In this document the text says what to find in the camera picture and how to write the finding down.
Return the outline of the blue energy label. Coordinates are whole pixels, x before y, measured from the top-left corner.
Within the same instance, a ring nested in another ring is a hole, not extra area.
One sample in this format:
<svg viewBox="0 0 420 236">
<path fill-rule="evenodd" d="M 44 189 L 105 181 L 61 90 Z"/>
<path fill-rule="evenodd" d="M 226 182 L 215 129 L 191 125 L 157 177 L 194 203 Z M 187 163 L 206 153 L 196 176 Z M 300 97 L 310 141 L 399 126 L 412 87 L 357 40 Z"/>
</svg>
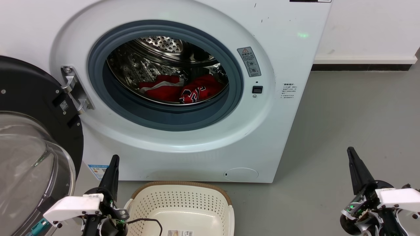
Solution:
<svg viewBox="0 0 420 236">
<path fill-rule="evenodd" d="M 88 168 L 98 180 L 102 180 L 108 167 L 108 165 L 88 165 Z"/>
</svg>

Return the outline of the white front-load washing machine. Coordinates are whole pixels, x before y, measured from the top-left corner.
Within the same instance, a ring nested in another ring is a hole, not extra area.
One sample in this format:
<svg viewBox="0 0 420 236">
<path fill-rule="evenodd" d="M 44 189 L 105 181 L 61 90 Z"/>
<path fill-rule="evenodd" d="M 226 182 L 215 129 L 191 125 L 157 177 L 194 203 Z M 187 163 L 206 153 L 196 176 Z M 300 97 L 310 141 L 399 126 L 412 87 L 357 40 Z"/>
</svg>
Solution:
<svg viewBox="0 0 420 236">
<path fill-rule="evenodd" d="M 254 183 L 273 182 L 326 24 L 331 0 L 0 0 L 0 56 L 30 63 L 61 86 L 73 66 L 95 109 L 79 114 L 82 162 L 106 165 L 120 157 L 127 181 L 229 181 L 245 167 Z M 88 58 L 110 30 L 135 21 L 186 24 L 213 36 L 234 55 L 243 74 L 239 104 L 208 127 L 167 131 L 137 125 L 96 94 Z M 251 47 L 261 76 L 249 77 L 237 52 Z M 295 83 L 282 99 L 283 83 Z M 252 94 L 263 86 L 262 94 Z"/>
</svg>

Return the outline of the stainless steel washing machine drum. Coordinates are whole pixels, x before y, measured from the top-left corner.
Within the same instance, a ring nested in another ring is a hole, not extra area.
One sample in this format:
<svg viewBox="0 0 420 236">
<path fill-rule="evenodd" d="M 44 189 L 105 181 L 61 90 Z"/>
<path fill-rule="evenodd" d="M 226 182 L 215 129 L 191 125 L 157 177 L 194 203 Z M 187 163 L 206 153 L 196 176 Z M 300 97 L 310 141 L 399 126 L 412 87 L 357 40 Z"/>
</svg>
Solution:
<svg viewBox="0 0 420 236">
<path fill-rule="evenodd" d="M 139 92 L 138 84 L 155 82 L 158 75 L 180 76 L 189 83 L 197 77 L 211 74 L 224 85 L 216 96 L 194 104 L 219 97 L 229 85 L 224 68 L 213 55 L 190 42 L 169 36 L 146 36 L 126 42 L 108 55 L 107 65 L 115 79 L 131 93 L 144 100 L 168 106 L 191 104 L 148 98 Z"/>
</svg>

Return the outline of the white wall baseboard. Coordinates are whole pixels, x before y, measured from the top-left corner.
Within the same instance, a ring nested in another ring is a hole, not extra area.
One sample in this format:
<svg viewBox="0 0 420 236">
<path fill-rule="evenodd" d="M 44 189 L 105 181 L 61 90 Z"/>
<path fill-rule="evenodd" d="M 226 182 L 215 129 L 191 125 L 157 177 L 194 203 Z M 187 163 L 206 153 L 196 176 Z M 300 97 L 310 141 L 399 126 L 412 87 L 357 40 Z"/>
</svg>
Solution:
<svg viewBox="0 0 420 236">
<path fill-rule="evenodd" d="M 316 56 L 311 71 L 408 71 L 418 56 Z"/>
</svg>

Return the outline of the grey warning sticker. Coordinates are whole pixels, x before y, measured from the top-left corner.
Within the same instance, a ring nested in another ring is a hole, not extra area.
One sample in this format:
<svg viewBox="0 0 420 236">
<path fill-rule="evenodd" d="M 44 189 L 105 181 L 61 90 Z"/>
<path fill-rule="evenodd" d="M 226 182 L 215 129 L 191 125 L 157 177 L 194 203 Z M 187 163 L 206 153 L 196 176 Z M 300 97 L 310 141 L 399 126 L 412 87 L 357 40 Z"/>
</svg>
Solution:
<svg viewBox="0 0 420 236">
<path fill-rule="evenodd" d="M 238 48 L 237 52 L 246 67 L 246 71 L 249 77 L 261 76 L 261 69 L 258 64 L 258 60 L 251 47 Z"/>
</svg>

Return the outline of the red basketball jersey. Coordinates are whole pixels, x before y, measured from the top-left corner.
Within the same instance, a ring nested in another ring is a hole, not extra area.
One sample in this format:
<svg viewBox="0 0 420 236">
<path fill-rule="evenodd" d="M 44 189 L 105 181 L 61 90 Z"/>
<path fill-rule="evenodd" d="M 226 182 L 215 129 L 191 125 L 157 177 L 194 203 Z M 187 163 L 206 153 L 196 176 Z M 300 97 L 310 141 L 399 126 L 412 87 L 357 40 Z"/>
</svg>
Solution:
<svg viewBox="0 0 420 236">
<path fill-rule="evenodd" d="M 140 82 L 142 95 L 161 102 L 192 104 L 206 101 L 224 88 L 211 74 L 185 82 L 180 76 L 158 75 L 155 82 Z"/>
</svg>

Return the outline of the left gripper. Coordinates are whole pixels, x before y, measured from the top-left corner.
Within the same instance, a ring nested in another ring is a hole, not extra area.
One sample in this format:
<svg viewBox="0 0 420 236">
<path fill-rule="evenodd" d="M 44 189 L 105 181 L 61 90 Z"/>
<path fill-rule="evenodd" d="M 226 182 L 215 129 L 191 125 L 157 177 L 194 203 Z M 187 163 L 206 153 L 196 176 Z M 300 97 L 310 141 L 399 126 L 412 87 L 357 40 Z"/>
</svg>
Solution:
<svg viewBox="0 0 420 236">
<path fill-rule="evenodd" d="M 127 227 L 124 218 L 115 205 L 119 180 L 119 156 L 113 155 L 99 188 L 92 188 L 85 195 L 103 194 L 98 210 L 82 213 L 82 236 L 126 236 Z"/>
</svg>

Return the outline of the silver door hinge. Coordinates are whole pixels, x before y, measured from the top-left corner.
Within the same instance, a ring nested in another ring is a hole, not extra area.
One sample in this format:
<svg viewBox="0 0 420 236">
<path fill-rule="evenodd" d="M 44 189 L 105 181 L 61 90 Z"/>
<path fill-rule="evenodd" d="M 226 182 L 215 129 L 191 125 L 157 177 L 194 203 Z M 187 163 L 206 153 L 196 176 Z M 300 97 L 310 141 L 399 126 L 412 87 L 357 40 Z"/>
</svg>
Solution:
<svg viewBox="0 0 420 236">
<path fill-rule="evenodd" d="M 94 110 L 95 107 L 85 91 L 83 84 L 73 66 L 62 66 L 60 68 L 65 85 L 62 89 L 72 99 L 78 114 L 83 114 L 88 110 Z"/>
</svg>

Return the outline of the black glass washer door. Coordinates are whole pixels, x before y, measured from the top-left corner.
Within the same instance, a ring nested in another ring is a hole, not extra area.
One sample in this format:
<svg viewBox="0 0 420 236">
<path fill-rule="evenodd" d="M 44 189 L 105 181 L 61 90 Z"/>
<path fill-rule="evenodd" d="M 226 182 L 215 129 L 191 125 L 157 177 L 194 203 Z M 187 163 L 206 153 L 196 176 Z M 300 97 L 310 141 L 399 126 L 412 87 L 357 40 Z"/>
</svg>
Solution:
<svg viewBox="0 0 420 236">
<path fill-rule="evenodd" d="M 79 114 L 61 84 L 30 63 L 0 56 L 0 236 L 25 236 L 73 194 L 83 148 Z"/>
</svg>

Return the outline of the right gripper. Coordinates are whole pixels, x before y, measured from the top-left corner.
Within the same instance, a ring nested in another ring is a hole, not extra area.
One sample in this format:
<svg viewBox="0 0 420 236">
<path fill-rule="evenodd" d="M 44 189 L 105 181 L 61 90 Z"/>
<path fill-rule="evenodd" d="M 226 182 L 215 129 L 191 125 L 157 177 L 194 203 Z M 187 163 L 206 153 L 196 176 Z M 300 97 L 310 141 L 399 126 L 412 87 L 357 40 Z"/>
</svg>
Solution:
<svg viewBox="0 0 420 236">
<path fill-rule="evenodd" d="M 354 199 L 342 210 L 340 225 L 353 236 L 408 236 L 398 220 L 399 205 L 380 202 L 380 191 L 394 190 L 385 181 L 375 181 L 353 147 L 347 148 Z"/>
</svg>

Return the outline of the round filter cover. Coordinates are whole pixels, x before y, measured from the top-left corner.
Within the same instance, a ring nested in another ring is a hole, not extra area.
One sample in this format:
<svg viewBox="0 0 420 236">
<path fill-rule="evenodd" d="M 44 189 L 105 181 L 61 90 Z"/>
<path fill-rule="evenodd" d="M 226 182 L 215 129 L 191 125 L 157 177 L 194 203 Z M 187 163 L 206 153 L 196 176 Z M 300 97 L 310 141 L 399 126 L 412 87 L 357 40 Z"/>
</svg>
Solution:
<svg viewBox="0 0 420 236">
<path fill-rule="evenodd" d="M 229 181 L 251 183 L 258 178 L 259 173 L 251 168 L 238 167 L 227 170 L 223 176 Z"/>
</svg>

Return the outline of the white text sticker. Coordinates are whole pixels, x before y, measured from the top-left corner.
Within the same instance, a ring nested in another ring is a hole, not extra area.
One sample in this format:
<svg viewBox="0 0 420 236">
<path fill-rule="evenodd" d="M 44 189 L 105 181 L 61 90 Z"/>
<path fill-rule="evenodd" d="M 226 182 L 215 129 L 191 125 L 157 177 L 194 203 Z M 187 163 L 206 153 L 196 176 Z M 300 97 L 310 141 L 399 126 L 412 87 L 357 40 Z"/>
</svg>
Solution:
<svg viewBox="0 0 420 236">
<path fill-rule="evenodd" d="M 293 99 L 297 94 L 298 86 L 295 83 L 283 83 L 281 98 L 282 99 Z"/>
</svg>

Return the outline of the grey rubber door gasket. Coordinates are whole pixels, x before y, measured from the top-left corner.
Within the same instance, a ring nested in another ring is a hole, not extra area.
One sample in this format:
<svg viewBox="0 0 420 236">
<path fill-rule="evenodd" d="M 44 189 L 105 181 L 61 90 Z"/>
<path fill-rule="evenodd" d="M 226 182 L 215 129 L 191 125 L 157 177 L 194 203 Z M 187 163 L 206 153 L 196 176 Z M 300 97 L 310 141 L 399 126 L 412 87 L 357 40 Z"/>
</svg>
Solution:
<svg viewBox="0 0 420 236">
<path fill-rule="evenodd" d="M 203 104 L 170 106 L 139 98 L 124 88 L 105 65 L 108 55 L 125 42 L 153 34 L 185 39 L 214 55 L 227 73 L 227 91 Z M 112 111 L 137 125 L 167 131 L 197 130 L 219 122 L 239 104 L 244 87 L 240 64 L 225 45 L 197 28 L 165 20 L 130 22 L 105 33 L 90 52 L 88 75 L 96 94 Z"/>
</svg>

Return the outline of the cream perforated laundry basket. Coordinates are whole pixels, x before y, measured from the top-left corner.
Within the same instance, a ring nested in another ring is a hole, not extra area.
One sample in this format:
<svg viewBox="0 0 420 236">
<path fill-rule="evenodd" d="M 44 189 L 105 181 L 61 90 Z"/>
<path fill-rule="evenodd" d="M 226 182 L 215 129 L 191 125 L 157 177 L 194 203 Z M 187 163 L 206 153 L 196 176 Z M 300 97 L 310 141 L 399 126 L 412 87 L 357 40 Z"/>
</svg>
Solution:
<svg viewBox="0 0 420 236">
<path fill-rule="evenodd" d="M 125 205 L 127 236 L 167 236 L 190 230 L 194 236 L 234 236 L 235 213 L 220 187 L 190 181 L 153 181 L 139 187 Z"/>
</svg>

